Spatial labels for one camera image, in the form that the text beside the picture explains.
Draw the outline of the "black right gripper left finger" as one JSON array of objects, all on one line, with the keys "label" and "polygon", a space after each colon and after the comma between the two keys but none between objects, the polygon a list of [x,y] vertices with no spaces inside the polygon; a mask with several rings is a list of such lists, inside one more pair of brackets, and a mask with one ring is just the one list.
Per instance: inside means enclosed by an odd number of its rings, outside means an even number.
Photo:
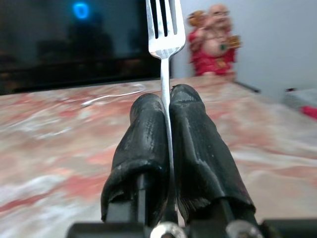
[{"label": "black right gripper left finger", "polygon": [[130,110],[130,126],[118,144],[101,193],[101,220],[109,205],[129,201],[140,175],[146,175],[147,224],[154,226],[166,207],[169,154],[164,109],[158,95],[141,95]]}]

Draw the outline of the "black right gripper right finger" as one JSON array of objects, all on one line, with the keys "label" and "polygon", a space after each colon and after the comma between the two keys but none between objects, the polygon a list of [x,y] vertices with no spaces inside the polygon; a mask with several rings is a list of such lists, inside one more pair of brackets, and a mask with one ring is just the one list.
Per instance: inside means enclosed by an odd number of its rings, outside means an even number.
[{"label": "black right gripper right finger", "polygon": [[174,86],[169,112],[177,203],[185,223],[228,214],[256,224],[256,208],[198,92]]}]

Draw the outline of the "silver metal fork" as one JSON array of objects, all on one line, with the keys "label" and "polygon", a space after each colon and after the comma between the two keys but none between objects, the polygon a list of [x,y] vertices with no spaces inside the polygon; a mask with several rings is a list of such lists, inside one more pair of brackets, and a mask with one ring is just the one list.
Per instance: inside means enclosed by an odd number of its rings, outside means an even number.
[{"label": "silver metal fork", "polygon": [[162,220],[164,222],[178,223],[177,198],[174,176],[174,159],[172,148],[172,132],[169,114],[170,105],[170,58],[182,50],[186,37],[180,0],[164,1],[165,11],[162,11],[160,0],[146,0],[148,23],[148,49],[149,53],[160,60],[161,100],[164,107],[166,133],[169,152],[169,189],[168,199]]}]

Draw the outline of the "red laughing Buddha statue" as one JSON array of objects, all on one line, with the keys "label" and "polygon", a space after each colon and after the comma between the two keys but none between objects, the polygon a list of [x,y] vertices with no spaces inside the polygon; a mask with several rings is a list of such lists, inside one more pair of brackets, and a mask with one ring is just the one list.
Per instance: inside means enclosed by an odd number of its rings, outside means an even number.
[{"label": "red laughing Buddha statue", "polygon": [[193,27],[190,32],[190,63],[196,76],[222,76],[235,79],[233,64],[237,49],[241,47],[240,37],[233,35],[228,8],[223,4],[212,5],[208,12],[197,10],[188,17]]}]

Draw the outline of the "grey box with red label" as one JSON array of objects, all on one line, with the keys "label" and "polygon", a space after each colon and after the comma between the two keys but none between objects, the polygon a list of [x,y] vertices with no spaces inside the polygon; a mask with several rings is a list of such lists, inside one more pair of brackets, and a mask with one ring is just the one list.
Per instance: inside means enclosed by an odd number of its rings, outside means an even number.
[{"label": "grey box with red label", "polygon": [[317,120],[317,88],[287,90],[282,101],[288,107]]}]

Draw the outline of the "black flat screen television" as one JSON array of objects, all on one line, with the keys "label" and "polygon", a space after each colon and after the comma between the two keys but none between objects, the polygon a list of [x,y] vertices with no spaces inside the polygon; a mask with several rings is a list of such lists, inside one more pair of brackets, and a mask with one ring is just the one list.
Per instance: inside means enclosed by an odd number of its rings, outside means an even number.
[{"label": "black flat screen television", "polygon": [[0,0],[0,95],[159,73],[146,0]]}]

